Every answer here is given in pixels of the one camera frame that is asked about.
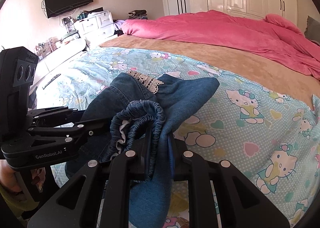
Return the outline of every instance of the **cable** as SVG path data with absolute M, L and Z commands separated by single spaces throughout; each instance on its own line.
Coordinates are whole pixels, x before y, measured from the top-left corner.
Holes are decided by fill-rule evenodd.
M 73 14 L 75 13 L 75 11 L 77 10 L 77 8 L 74 9 L 73 12 L 72 12 L 71 14 L 69 14 L 69 15 L 64 15 L 63 13 L 62 13 L 62 14 L 56 13 L 56 12 L 50 10 L 48 7 L 45 6 L 44 0 L 42 0 L 42 2 L 41 2 L 41 9 L 42 9 L 43 11 L 46 11 L 46 12 L 47 12 L 47 9 L 48 9 L 50 12 L 54 13 L 55 15 L 62 15 L 62 16 L 70 16 L 70 15 L 73 15 Z
M 72 24 L 73 28 L 75 28 L 75 30 L 76 30 L 74 23 L 70 19 L 69 19 L 69 22 Z

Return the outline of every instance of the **finger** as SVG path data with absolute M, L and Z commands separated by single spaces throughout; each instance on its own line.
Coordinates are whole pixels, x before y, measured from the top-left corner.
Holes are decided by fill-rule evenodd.
M 31 182 L 31 184 L 32 185 L 35 185 L 35 184 L 37 184 L 38 182 L 40 182 L 40 177 L 39 176 L 36 176 L 33 180 L 32 180 L 32 182 Z
M 0 160 L 0 164 L 2 172 L 5 172 L 6 174 L 13 174 L 16 172 L 10 167 L 6 160 Z
M 41 188 L 42 188 L 42 186 L 43 186 L 43 183 L 44 183 L 43 181 L 40 181 L 40 182 L 37 184 L 39 190 L 41 190 Z
M 13 186 L 13 187 L 11 187 L 11 188 L 9 188 L 11 191 L 13 191 L 13 192 L 21 192 L 22 191 L 22 189 L 21 189 L 21 187 L 17 184 L 17 185 L 15 185 L 15 186 Z
M 43 168 L 42 171 L 40 172 L 40 174 L 38 175 L 38 177 L 40 178 L 40 180 L 42 182 L 45 181 L 45 169 Z
M 32 179 L 38 176 L 37 170 L 31 170 L 31 176 L 32 176 Z

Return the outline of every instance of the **brown blanket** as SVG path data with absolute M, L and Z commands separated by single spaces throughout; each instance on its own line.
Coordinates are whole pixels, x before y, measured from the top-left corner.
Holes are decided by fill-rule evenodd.
M 142 39 L 122 35 L 100 45 L 159 50 L 184 55 L 234 72 L 281 94 L 287 94 L 313 108 L 312 95 L 320 97 L 320 82 L 261 56 L 227 47 L 170 40 Z

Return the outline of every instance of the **silver screw head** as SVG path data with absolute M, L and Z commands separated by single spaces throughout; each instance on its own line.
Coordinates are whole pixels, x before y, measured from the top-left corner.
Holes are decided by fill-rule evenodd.
M 221 161 L 221 166 L 224 167 L 224 168 L 228 168 L 231 166 L 231 163 L 227 160 L 224 160 L 224 161 Z
M 192 151 L 185 151 L 185 152 L 183 153 L 183 155 L 184 155 L 185 157 L 187 157 L 187 158 L 191 158 L 191 157 L 193 156 L 193 153 L 192 153 Z
M 91 168 L 95 167 L 96 165 L 98 165 L 98 162 L 96 160 L 90 160 L 88 162 L 88 166 Z
M 127 151 L 126 153 L 125 153 L 125 155 L 127 156 L 127 157 L 133 157 L 133 156 L 135 156 L 135 151 Z

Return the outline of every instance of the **light blue bedsheet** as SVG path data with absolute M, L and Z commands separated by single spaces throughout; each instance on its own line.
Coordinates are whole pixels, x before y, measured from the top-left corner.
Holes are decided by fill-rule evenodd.
M 174 135 L 207 160 L 232 162 L 292 226 L 297 223 L 319 188 L 320 100 L 316 96 L 311 111 L 288 95 L 185 56 L 96 48 L 61 66 L 61 76 L 44 90 L 38 88 L 37 107 L 86 109 L 120 72 L 128 69 L 155 78 L 162 74 L 181 79 L 216 77 L 220 87 L 215 95 Z M 61 165 L 53 169 L 64 183 Z M 186 184 L 175 184 L 173 193 L 187 200 Z M 179 227 L 172 220 L 182 216 L 188 219 L 185 213 L 186 209 L 180 208 L 168 217 L 164 227 Z

